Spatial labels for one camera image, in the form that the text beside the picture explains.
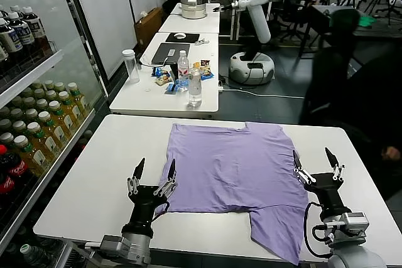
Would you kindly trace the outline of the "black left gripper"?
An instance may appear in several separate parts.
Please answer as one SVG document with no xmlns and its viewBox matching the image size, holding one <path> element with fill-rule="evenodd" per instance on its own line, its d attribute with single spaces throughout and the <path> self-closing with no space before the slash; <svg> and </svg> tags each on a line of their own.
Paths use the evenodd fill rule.
<svg viewBox="0 0 402 268">
<path fill-rule="evenodd" d="M 155 210 L 160 205 L 166 205 L 165 211 L 167 211 L 170 204 L 166 196 L 170 196 L 177 185 L 175 159 L 172 160 L 167 179 L 161 186 L 139 185 L 145 160 L 143 158 L 135 167 L 133 176 L 127 178 L 129 199 L 134 203 L 134 207 L 129 222 L 121 230 L 122 236 L 126 239 L 131 235 L 153 238 L 151 224 L 161 215 L 158 214 L 155 218 Z"/>
</svg>

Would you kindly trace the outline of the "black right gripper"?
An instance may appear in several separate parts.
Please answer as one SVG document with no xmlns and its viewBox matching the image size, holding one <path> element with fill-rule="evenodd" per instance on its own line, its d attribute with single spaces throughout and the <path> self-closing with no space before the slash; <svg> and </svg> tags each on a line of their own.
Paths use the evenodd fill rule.
<svg viewBox="0 0 402 268">
<path fill-rule="evenodd" d="M 327 218 L 340 216 L 343 213 L 350 213 L 339 195 L 338 189 L 343 184 L 343 171 L 345 166 L 340 164 L 337 157 L 326 147 L 330 166 L 333 169 L 332 173 L 317 173 L 311 175 L 307 170 L 303 169 L 298 153 L 293 150 L 294 174 L 297 179 L 304 185 L 304 188 L 314 193 L 322 207 L 320 220 L 324 222 Z"/>
</svg>

